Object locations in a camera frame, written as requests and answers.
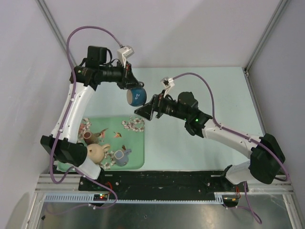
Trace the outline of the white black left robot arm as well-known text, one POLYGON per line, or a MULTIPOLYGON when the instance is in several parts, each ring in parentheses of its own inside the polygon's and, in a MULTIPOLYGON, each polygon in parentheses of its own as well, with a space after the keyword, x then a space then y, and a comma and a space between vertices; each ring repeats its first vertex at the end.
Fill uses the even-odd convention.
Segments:
POLYGON ((107 62, 109 49, 89 46, 87 57, 80 65, 72 67, 69 93, 58 119, 49 136, 41 137, 41 145, 50 154, 52 163, 58 160, 70 164, 82 176, 89 177, 89 185, 95 190, 105 187, 106 179, 100 175, 101 168, 89 157, 87 147, 79 145, 78 131, 89 100, 101 83, 116 83, 127 90, 128 104, 138 107, 145 104, 147 94, 144 84, 132 73, 132 65, 127 61, 134 51, 130 46, 118 49, 116 66, 107 62))

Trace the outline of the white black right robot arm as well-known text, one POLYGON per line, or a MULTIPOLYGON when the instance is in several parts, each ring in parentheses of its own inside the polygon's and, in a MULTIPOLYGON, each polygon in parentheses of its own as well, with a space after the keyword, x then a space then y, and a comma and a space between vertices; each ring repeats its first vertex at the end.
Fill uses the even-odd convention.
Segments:
POLYGON ((168 95, 155 94, 150 102, 136 109, 136 115, 147 120, 169 115, 185 121, 184 127, 192 136, 199 136, 222 143, 248 158, 247 162, 230 165, 220 179, 223 190, 232 191, 241 182, 257 180, 264 184, 271 184, 285 162, 285 156, 271 134, 256 136, 228 131, 219 126, 212 116, 205 114, 198 108, 198 101, 191 92, 182 92, 177 100, 168 95))

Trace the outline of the light blue coffee mug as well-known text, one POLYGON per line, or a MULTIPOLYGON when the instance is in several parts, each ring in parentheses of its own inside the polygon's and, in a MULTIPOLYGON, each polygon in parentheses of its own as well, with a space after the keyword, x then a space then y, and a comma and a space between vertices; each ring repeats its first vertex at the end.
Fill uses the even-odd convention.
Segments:
POLYGON ((114 152, 114 160, 116 165, 123 167, 128 164, 129 162, 129 154, 132 152, 131 149, 126 150, 117 150, 114 152))

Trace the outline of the dark blue mug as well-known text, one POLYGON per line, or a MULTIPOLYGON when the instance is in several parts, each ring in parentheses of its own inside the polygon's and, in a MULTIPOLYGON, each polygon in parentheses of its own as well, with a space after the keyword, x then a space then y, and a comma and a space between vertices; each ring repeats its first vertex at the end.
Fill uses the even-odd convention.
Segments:
POLYGON ((144 88, 134 88, 127 91, 126 97, 129 105, 138 107, 146 103, 147 93, 144 88))

